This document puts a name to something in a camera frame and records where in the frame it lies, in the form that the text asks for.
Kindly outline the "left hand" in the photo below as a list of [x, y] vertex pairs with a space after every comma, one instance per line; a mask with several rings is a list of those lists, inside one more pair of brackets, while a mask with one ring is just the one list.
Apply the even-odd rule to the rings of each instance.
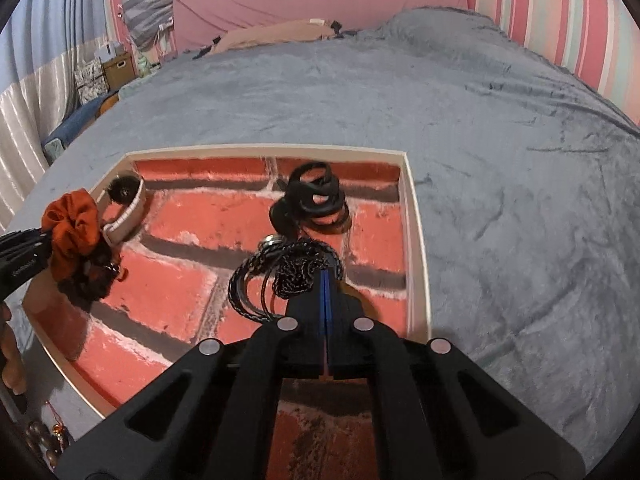
[[1, 356], [6, 360], [1, 365], [1, 378], [3, 385], [18, 396], [26, 392], [26, 374], [15, 335], [9, 326], [11, 318], [10, 309], [1, 304]]

